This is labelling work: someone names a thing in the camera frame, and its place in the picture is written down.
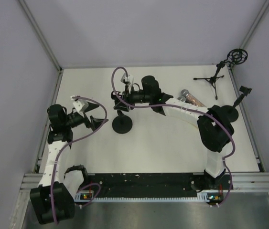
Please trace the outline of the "black round-base mic stand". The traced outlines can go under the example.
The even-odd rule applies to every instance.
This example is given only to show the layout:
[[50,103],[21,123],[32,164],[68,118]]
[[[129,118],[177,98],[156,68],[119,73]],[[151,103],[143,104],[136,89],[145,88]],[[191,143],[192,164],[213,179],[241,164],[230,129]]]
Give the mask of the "black round-base mic stand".
[[117,116],[112,121],[112,128],[118,134],[126,134],[133,127],[132,119],[129,116],[125,115],[123,111],[116,111]]

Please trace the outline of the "grey microphone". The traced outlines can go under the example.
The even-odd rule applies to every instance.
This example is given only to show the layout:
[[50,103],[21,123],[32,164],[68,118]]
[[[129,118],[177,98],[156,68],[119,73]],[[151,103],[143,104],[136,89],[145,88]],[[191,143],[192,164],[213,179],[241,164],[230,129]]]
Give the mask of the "grey microphone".
[[179,101],[183,102],[183,103],[186,103],[186,102],[187,102],[186,98],[183,97],[183,96],[179,96],[177,99],[178,99]]

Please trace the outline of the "glitter rhinestone microphone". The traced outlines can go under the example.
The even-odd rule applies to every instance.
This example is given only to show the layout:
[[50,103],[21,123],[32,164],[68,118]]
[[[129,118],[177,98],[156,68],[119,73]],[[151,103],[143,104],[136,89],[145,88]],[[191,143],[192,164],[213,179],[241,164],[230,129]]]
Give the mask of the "glitter rhinestone microphone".
[[199,101],[195,96],[193,96],[187,89],[183,89],[180,92],[180,95],[185,98],[185,100],[193,105],[198,107],[206,107],[201,101]]

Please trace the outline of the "black tripod shock-mount stand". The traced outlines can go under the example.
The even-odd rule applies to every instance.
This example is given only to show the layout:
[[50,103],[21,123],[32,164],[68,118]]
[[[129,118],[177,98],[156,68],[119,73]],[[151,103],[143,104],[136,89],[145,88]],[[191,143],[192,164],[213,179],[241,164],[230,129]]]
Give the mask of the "black tripod shock-mount stand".
[[214,89],[215,91],[215,99],[218,99],[218,95],[217,95],[217,88],[216,88],[216,81],[220,78],[223,78],[224,75],[219,76],[219,73],[221,71],[221,69],[223,69],[225,66],[231,67],[234,65],[240,65],[243,64],[248,58],[248,52],[244,49],[233,49],[231,50],[226,58],[224,60],[222,60],[220,63],[218,63],[216,65],[216,72],[213,76],[206,78],[193,78],[194,81],[198,81],[198,80],[205,80],[207,81]]

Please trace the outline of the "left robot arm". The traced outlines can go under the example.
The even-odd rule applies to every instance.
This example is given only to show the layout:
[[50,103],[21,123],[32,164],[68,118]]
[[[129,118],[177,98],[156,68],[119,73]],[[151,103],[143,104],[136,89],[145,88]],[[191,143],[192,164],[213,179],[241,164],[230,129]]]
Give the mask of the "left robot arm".
[[79,189],[88,187],[90,178],[83,165],[68,164],[71,155],[73,128],[84,125],[93,133],[108,121],[87,116],[87,112],[103,107],[99,102],[74,96],[71,113],[54,104],[47,109],[50,121],[47,138],[48,157],[43,176],[37,187],[30,190],[30,201],[41,225],[58,223],[75,215],[75,197]]

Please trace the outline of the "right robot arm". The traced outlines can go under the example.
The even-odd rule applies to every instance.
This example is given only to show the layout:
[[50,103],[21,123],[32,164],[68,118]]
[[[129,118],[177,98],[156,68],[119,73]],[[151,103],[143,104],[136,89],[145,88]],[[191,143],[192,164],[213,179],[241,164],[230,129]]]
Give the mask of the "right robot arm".
[[141,80],[142,87],[134,89],[133,80],[124,74],[121,81],[125,85],[124,91],[113,89],[111,99],[119,118],[123,112],[133,109],[151,108],[154,112],[167,117],[178,118],[197,127],[200,139],[206,148],[206,166],[204,179],[196,184],[196,190],[204,187],[217,188],[222,183],[226,167],[226,158],[234,154],[236,144],[232,138],[234,128],[223,108],[213,105],[211,108],[199,107],[184,103],[172,95],[162,92],[154,76],[147,75]]

